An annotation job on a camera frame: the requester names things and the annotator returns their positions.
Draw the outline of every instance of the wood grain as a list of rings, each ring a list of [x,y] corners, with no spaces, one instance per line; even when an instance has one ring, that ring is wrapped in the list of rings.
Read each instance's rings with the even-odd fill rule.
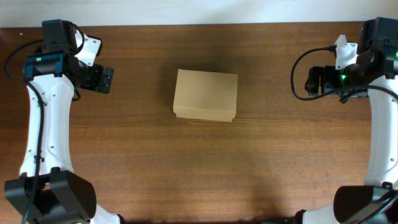
[[[341,185],[363,183],[369,159],[368,100],[303,102],[290,69],[306,50],[358,39],[358,22],[84,27],[101,37],[96,63],[115,70],[111,93],[82,90],[70,112],[75,173],[100,205],[127,220],[221,222],[289,217],[332,203]],[[40,29],[1,29],[0,61]],[[23,50],[10,71],[22,75]],[[317,52],[297,67],[333,65]],[[237,73],[232,123],[176,119],[178,69]],[[24,85],[0,76],[0,183],[18,177],[29,104]],[[0,222],[21,216],[0,193]]]

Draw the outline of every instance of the wire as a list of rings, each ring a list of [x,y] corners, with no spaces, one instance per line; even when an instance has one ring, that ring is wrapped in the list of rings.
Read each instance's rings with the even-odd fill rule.
[[[390,94],[391,96],[393,96],[396,100],[398,100],[398,95],[397,95],[397,93],[394,93],[393,91],[388,90],[387,88],[383,88],[383,87],[380,87],[380,86],[374,86],[374,85],[353,85],[353,86],[346,86],[346,87],[337,88],[337,89],[335,89],[335,90],[329,91],[329,92],[324,93],[324,94],[321,94],[321,95],[319,95],[319,96],[313,96],[313,97],[308,97],[308,98],[298,96],[298,94],[297,94],[296,91],[295,91],[295,87],[294,87],[294,71],[295,71],[296,66],[297,66],[297,64],[299,63],[299,61],[300,61],[301,59],[303,59],[304,56],[308,55],[309,53],[316,52],[316,51],[321,51],[321,50],[328,50],[328,51],[330,51],[330,52],[333,52],[335,49],[336,49],[336,46],[335,46],[335,45],[332,45],[332,46],[329,46],[329,47],[322,47],[322,48],[312,49],[312,50],[309,50],[309,51],[305,52],[304,54],[302,54],[302,55],[296,60],[296,62],[295,62],[294,65],[293,65],[293,68],[292,68],[292,73],[290,74],[290,85],[291,85],[291,87],[292,87],[292,93],[293,93],[293,95],[294,95],[297,99],[303,100],[303,101],[311,101],[311,100],[317,100],[317,99],[319,99],[319,98],[328,96],[328,95],[330,95],[330,94],[338,93],[338,92],[341,92],[341,91],[372,89],[372,90],[379,90],[379,91],[383,91],[383,92],[385,92],[385,93],[388,93],[388,94]]]
[[[44,102],[42,97],[40,96],[40,93],[36,90],[36,88],[28,81],[24,80],[26,85],[35,93],[37,97],[37,102],[39,103],[40,106],[40,126],[39,126],[39,136],[37,140],[37,151],[36,151],[36,156],[35,156],[35,161],[36,161],[36,167],[35,167],[35,176],[33,180],[33,186],[32,190],[30,192],[30,197],[29,197],[29,203],[25,212],[25,215],[21,221],[21,224],[25,224],[28,217],[29,213],[32,210],[32,206],[36,197],[36,192],[37,192],[37,186],[39,184],[39,172],[40,172],[40,163],[41,163],[41,152],[42,152],[42,138],[43,138],[43,127],[44,127]]]
[[[4,63],[4,72],[6,73],[6,75],[7,75],[10,79],[12,79],[12,80],[24,81],[24,78],[15,78],[15,77],[13,77],[12,75],[10,75],[10,73],[8,72],[8,64],[9,64],[11,58],[12,58],[16,53],[18,53],[18,51],[24,49],[25,47],[27,47],[27,46],[29,46],[29,45],[32,45],[32,44],[40,43],[40,42],[43,42],[43,41],[44,41],[44,39],[30,41],[30,42],[28,42],[28,43],[26,43],[26,44],[24,44],[24,45],[19,46],[17,49],[15,49],[15,50],[7,57],[6,62]]]

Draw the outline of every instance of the cardboard box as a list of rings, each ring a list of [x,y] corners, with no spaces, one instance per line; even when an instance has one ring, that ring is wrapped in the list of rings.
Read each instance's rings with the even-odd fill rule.
[[[178,118],[232,122],[237,90],[237,74],[179,70],[173,111]]]

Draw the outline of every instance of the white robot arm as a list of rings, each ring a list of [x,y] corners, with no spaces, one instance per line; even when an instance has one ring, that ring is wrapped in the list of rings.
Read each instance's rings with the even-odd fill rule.
[[[321,85],[322,93],[353,85],[383,89],[363,88],[361,92],[350,95],[367,97],[371,102],[371,153],[364,186],[341,187],[335,195],[334,204],[298,212],[302,224],[398,222],[397,31],[398,21],[384,18],[367,21],[361,26],[359,45],[347,43],[343,35],[336,41],[335,68],[314,67],[310,72],[306,90],[312,96],[317,96],[318,90],[309,87],[316,85]],[[311,81],[315,70],[321,73],[320,83]],[[336,94],[345,103],[348,99],[345,96],[350,93],[340,89]]]
[[[28,82],[37,90],[40,99],[28,86],[29,136],[20,169],[21,178],[6,182],[5,195],[22,215],[28,213],[26,220],[29,223],[122,224],[122,216],[109,213],[96,204],[93,186],[73,174],[69,152],[72,98],[78,87],[109,93],[113,76],[112,68],[104,69],[94,64],[102,47],[101,39],[87,36],[80,29],[74,34],[73,27],[76,26],[68,21],[43,22],[46,44],[41,53],[28,57],[24,65],[25,77],[30,77]],[[71,58],[76,58],[75,62],[78,63],[70,63]],[[44,102],[43,121],[40,118],[39,100]],[[35,178],[40,122],[44,126],[39,189],[35,197],[41,202],[39,199],[34,200],[31,208],[27,209],[32,194],[28,195],[22,189],[27,186],[34,188],[32,179]],[[45,184],[49,184],[50,190],[42,190]]]

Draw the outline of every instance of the black cable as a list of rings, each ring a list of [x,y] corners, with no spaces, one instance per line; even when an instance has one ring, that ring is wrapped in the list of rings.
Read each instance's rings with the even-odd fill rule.
[[[37,102],[40,106],[40,126],[39,126],[39,136],[37,139],[37,151],[36,151],[36,156],[35,156],[35,161],[36,161],[36,167],[35,167],[35,176],[34,176],[34,180],[33,180],[33,186],[32,189],[30,191],[30,195],[29,195],[29,203],[28,206],[26,208],[26,212],[25,215],[21,221],[21,224],[25,224],[28,217],[29,217],[29,213],[32,210],[32,206],[36,197],[36,193],[37,193],[37,186],[39,184],[39,172],[40,172],[40,163],[41,163],[41,152],[42,152],[42,138],[43,138],[43,127],[44,127],[44,102],[42,97],[40,96],[40,93],[36,90],[36,88],[28,81],[28,80],[24,80],[26,85],[35,93],[36,97],[37,97]]]
[[[80,100],[80,98],[81,98],[81,95],[80,95],[80,92],[78,89],[75,90],[75,93],[76,93],[77,98],[72,98],[72,102],[76,102],[76,101]]]
[[[15,49],[15,50],[7,57],[6,62],[4,63],[4,72],[6,73],[6,75],[7,75],[10,79],[12,79],[12,80],[24,81],[23,78],[15,78],[15,77],[13,77],[12,75],[10,75],[10,73],[8,72],[8,64],[9,64],[11,58],[12,58],[16,53],[18,53],[18,51],[24,49],[25,47],[27,47],[27,46],[29,46],[29,45],[32,45],[32,44],[40,43],[40,42],[43,42],[43,41],[44,41],[44,39],[30,41],[29,43],[26,43],[26,44],[24,44],[24,45],[19,46],[17,49]]]
[[[372,90],[379,90],[379,91],[383,91],[385,93],[390,94],[391,96],[393,96],[396,100],[398,100],[398,95],[396,93],[394,93],[391,90],[388,90],[387,88],[383,88],[383,87],[379,87],[379,86],[374,86],[374,85],[353,85],[353,86],[346,86],[346,87],[341,87],[341,88],[337,88],[335,90],[329,91],[327,93],[321,94],[319,96],[313,96],[313,97],[301,97],[298,96],[298,94],[295,91],[294,88],[294,70],[296,69],[297,64],[299,63],[299,61],[304,58],[304,56],[308,55],[309,53],[312,52],[316,52],[316,51],[321,51],[321,50],[328,50],[330,52],[333,52],[336,49],[335,45],[329,46],[329,47],[322,47],[322,48],[317,48],[317,49],[312,49],[309,50],[307,52],[305,52],[304,54],[302,54],[294,63],[293,68],[292,68],[292,73],[290,74],[290,85],[292,87],[292,93],[293,95],[299,99],[299,100],[303,100],[303,101],[310,101],[310,100],[317,100],[319,98],[328,96],[330,94],[334,94],[334,93],[338,93],[341,91],[350,91],[350,90],[367,90],[367,89],[372,89]]]

